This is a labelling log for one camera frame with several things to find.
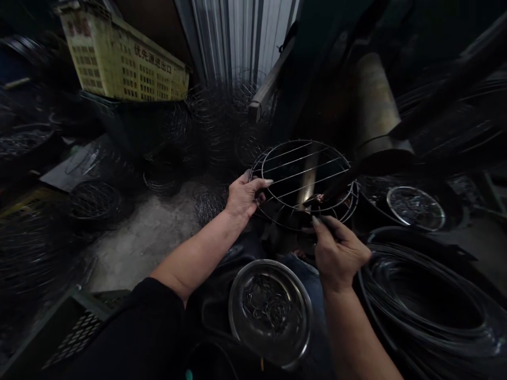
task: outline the stainless steel bowl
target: stainless steel bowl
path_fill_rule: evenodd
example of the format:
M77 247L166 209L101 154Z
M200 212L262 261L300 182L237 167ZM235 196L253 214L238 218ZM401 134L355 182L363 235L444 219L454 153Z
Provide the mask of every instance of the stainless steel bowl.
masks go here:
M258 274L276 282L299 313L297 322L289 320L284 330L276 335L270 329L253 324L243 307L245 287ZM312 319L312 304L303 284L293 271L277 261L253 261L239 271L232 283L229 294L232 334L257 355L285 370L296 369L306 354Z
M437 231L445 224L442 206L429 194L411 186L396 186L387 193L389 210L404 225Z

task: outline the wooden plank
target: wooden plank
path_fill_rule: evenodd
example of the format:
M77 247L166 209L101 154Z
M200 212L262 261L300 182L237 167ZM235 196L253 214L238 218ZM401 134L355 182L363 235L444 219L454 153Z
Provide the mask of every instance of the wooden plank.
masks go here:
M295 38L292 37L285 49L282 51L280 57L266 77L266 80L260 87L259 91L257 91L252 99L252 102L248 106L248 118L250 121L258 122L260 120L260 116L262 115L263 110L266 108L269 100L273 96L276 85L278 83L278 78L281 73L281 69L284 66L285 61L287 61L287 57L289 57L292 48L294 47L294 39Z

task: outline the corrugated metal wall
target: corrugated metal wall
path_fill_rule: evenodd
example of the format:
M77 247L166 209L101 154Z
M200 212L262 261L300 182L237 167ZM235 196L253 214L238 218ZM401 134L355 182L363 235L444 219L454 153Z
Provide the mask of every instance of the corrugated metal wall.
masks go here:
M192 0L206 80L231 83L250 76L260 84L279 57L299 2Z

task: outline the finger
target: finger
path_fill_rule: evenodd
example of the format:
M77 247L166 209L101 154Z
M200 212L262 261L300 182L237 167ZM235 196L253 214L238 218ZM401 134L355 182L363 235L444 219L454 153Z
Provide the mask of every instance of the finger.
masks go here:
M235 182L237 182L241 185L247 184L248 181L250 181L250 169L247 169L247 171L244 172L241 175L241 177L239 177L238 179L235 180Z
M313 228L315 229L315 233L317 234L317 240L319 243L327 246L336 245L331 231L329 231L326 225L318 220L315 215L312 216L312 224Z
M259 207L265 201L266 201L266 196L264 195L264 193L260 193L259 197L257 199L255 199L255 203L256 203L257 207Z
M250 182L248 186L250 186L253 192L256 192L257 190L260 190L262 188L269 187L269 185L271 185L272 183L273 183L272 179L256 178L252 180L252 182Z
M326 224L329 226L334 235L340 239L345 241L356 240L358 237L353 233L349 228L340 222L338 219L333 218L332 216L326 215L321 216L320 218L324 219Z
M314 228L308 228L308 227L302 227L301 232L307 233L307 234L315 234Z

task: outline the person's right hand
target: person's right hand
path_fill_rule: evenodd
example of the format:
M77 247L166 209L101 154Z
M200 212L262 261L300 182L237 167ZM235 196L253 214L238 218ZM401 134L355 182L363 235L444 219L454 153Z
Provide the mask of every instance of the person's right hand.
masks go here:
M371 251L358 237L332 216L312 217L317 234L315 259L323 288L341 292L352 288L352 279L368 262Z

